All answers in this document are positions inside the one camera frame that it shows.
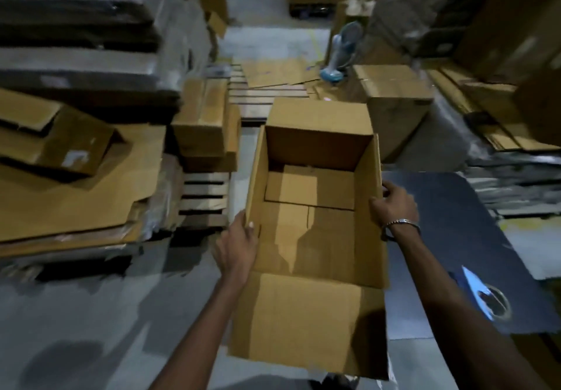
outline dark gray tabletop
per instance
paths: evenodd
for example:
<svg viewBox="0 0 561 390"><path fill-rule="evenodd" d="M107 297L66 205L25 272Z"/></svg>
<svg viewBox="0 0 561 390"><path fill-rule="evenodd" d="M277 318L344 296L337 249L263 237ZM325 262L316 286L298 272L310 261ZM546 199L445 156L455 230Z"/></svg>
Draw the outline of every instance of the dark gray tabletop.
<svg viewBox="0 0 561 390"><path fill-rule="evenodd" d="M507 297L512 318L495 321L501 332L561 330L561 319L547 294L531 277L465 179L454 173L400 171L384 172L383 177L414 195L423 239L447 271L459 272L465 266ZM431 338L432 331L405 259L394 242L388 243L388 257L388 338Z"/></svg>

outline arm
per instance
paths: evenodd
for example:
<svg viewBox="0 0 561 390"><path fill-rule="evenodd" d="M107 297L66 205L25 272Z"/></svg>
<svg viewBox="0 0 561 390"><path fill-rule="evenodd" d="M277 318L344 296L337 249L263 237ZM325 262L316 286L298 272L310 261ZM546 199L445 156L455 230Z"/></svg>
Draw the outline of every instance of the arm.
<svg viewBox="0 0 561 390"><path fill-rule="evenodd" d="M257 237L239 213L214 247L222 277L193 326L173 351L150 390L205 390L226 325L257 254Z"/></svg>
<svg viewBox="0 0 561 390"><path fill-rule="evenodd" d="M381 226L397 219L418 222L413 197L391 182L383 184L389 196L370 200L373 220ZM434 337L459 389L548 389L512 340L499 333L467 300L424 245L417 229L409 224L394 224L390 230L403 252Z"/></svg>

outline stack of gray sheets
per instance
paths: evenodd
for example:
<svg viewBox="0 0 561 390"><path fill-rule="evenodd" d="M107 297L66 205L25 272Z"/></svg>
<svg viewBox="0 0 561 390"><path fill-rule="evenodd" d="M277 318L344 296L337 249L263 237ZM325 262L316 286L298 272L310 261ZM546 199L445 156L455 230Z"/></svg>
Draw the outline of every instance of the stack of gray sheets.
<svg viewBox="0 0 561 390"><path fill-rule="evenodd" d="M377 0L369 32L412 56L445 57L485 0Z"/></svg>
<svg viewBox="0 0 561 390"><path fill-rule="evenodd" d="M199 0L0 0L0 46L1 87L165 122L210 40Z"/></svg>

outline silver bracelet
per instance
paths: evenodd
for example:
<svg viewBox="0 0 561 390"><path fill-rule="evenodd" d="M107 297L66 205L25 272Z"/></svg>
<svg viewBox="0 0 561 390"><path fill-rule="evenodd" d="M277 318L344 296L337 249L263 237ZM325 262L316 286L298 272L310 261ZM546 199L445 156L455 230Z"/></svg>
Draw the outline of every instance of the silver bracelet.
<svg viewBox="0 0 561 390"><path fill-rule="evenodd" d="M382 226L382 235L380 236L382 241L395 241L396 239L394 237L389 236L386 233L386 229L390 227L392 224L402 224L402 223L415 226L417 228L417 231L419 232L419 235L421 235L421 227L419 226L418 223L412 222L411 220L407 220L407 219L398 219L398 220L394 220L393 222L386 223Z"/></svg>

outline forearm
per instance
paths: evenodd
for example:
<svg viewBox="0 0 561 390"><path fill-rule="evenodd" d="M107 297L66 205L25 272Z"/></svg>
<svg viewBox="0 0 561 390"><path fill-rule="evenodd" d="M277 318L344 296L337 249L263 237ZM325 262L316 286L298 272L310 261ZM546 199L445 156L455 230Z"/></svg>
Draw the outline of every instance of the forearm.
<svg viewBox="0 0 561 390"><path fill-rule="evenodd" d="M222 278L150 390L205 390L242 285Z"/></svg>
<svg viewBox="0 0 561 390"><path fill-rule="evenodd" d="M397 225L402 249L433 334L458 387L463 389L545 389L541 378L512 341L467 299L417 230Z"/></svg>

